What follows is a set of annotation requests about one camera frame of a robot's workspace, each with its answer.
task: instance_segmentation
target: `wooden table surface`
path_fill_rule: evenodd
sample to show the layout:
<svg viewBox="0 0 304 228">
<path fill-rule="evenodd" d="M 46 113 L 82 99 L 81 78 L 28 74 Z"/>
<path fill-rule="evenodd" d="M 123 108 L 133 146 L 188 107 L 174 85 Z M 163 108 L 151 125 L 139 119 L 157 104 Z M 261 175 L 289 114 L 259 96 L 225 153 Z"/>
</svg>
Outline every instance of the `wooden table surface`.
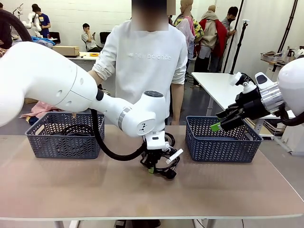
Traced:
<svg viewBox="0 0 304 228">
<path fill-rule="evenodd" d="M 183 148 L 177 176 L 168 181 L 140 163 L 114 161 L 102 152 L 95 160 L 35 158 L 25 136 L 0 136 L 0 218 L 60 220 L 137 217 L 292 217 L 304 203 L 258 151 L 250 164 L 198 163 L 190 158 L 185 127 L 169 126 Z M 141 139 L 115 126 L 105 143 L 129 154 Z"/>
</svg>

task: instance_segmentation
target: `dark gray basket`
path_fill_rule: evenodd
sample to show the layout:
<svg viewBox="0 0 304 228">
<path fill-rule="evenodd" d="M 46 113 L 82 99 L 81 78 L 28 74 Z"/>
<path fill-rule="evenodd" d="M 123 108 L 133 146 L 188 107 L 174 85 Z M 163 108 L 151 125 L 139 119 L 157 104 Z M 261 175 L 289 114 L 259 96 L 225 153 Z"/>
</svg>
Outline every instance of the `dark gray basket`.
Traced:
<svg viewBox="0 0 304 228">
<path fill-rule="evenodd" d="M 213 132 L 217 117 L 187 116 L 186 142 L 196 162 L 252 162 L 262 138 L 247 123 L 231 131 Z"/>
<path fill-rule="evenodd" d="M 37 158 L 95 159 L 100 147 L 94 136 L 61 136 L 68 126 L 85 124 L 92 126 L 90 113 L 50 112 L 25 132 Z M 104 116 L 98 115 L 99 133 L 105 136 Z"/>
</svg>

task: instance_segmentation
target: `man holding phone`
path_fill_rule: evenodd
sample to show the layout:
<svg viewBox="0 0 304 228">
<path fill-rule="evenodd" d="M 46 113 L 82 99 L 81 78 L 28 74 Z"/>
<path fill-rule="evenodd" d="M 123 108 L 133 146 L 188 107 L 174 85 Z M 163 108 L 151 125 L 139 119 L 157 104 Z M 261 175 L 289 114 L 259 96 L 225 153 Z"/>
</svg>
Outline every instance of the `man holding phone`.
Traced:
<svg viewBox="0 0 304 228">
<path fill-rule="evenodd" d="M 84 32 L 81 39 L 85 42 L 87 52 L 101 52 L 102 47 L 99 47 L 95 41 L 95 32 L 91 35 L 90 26 L 85 23 L 82 25 Z"/>
</svg>

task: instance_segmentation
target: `person's hand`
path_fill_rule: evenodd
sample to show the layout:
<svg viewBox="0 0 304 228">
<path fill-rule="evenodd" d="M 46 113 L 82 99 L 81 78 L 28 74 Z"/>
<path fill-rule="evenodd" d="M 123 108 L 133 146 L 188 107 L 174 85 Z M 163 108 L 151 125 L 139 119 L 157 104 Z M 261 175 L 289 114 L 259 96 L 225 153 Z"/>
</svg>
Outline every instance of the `person's hand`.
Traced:
<svg viewBox="0 0 304 228">
<path fill-rule="evenodd" d="M 229 36 L 233 36 L 237 31 L 236 30 L 232 30 L 228 33 Z"/>
<path fill-rule="evenodd" d="M 180 122 L 179 122 L 179 120 L 172 120 L 170 125 L 172 125 L 172 126 L 179 126 Z"/>
</svg>

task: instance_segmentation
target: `man in navy t-shirt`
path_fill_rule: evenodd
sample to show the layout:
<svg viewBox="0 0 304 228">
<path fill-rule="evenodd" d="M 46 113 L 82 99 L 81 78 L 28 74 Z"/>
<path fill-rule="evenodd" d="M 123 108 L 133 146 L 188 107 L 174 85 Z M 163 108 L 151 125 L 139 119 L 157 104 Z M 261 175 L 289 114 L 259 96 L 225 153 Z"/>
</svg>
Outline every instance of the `man in navy t-shirt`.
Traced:
<svg viewBox="0 0 304 228">
<path fill-rule="evenodd" d="M 46 14 L 41 12 L 41 8 L 37 4 L 32 5 L 33 12 L 38 14 L 39 22 L 42 30 L 39 32 L 43 38 L 48 38 L 49 34 L 49 28 L 51 27 L 51 23 L 49 21 L 49 18 Z"/>
</svg>

